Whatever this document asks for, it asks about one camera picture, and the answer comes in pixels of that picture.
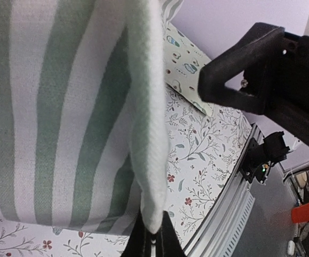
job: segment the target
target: floral wallpaper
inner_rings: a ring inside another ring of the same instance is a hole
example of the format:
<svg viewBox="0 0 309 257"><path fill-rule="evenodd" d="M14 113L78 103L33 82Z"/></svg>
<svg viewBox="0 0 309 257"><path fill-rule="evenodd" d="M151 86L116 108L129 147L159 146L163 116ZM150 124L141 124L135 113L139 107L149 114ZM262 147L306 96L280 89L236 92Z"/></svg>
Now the floral wallpaper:
<svg viewBox="0 0 309 257"><path fill-rule="evenodd" d="M205 116L167 87L166 210L184 247L213 206L243 149L251 126L244 115L215 105ZM128 236L112 236L0 220L0 257L117 257Z"/></svg>

